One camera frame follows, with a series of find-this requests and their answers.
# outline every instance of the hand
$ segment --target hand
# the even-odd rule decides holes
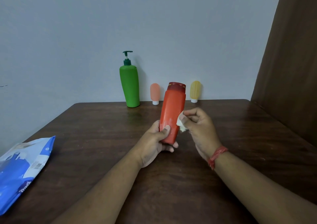
[[[180,120],[192,135],[198,153],[207,161],[221,146],[211,118],[202,109],[194,108],[184,111]]]
[[[159,132],[159,120],[157,120],[133,147],[132,151],[140,160],[142,167],[148,166],[161,151],[167,150],[173,152],[174,148],[178,147],[177,142],[172,146],[160,142],[160,140],[163,140],[168,136],[170,129],[171,127],[167,125],[161,132]]]

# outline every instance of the fingernail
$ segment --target fingernail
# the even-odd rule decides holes
[[[184,119],[184,117],[185,117],[185,115],[184,115],[184,114],[181,114],[181,115],[179,116],[179,119],[182,120],[182,119]]]

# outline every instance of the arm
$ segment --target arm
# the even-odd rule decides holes
[[[159,121],[139,142],[78,202],[53,221],[63,223],[115,223],[133,182],[142,167],[148,166],[162,150],[173,147],[159,141],[167,137],[170,126],[159,132]]]
[[[199,154],[206,161],[221,146],[211,118],[200,108],[184,111]],[[317,223],[317,206],[273,182],[230,152],[215,161],[215,171],[261,224]]]

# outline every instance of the wet wipes package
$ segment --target wet wipes package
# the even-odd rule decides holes
[[[0,215],[4,214],[45,166],[55,140],[17,144],[0,157]]]

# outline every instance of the person's right arm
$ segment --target person's right arm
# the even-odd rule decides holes
[[[206,161],[221,146],[211,118],[200,108],[181,116]],[[261,224],[317,223],[317,206],[273,182],[230,152],[215,160],[215,171]]]

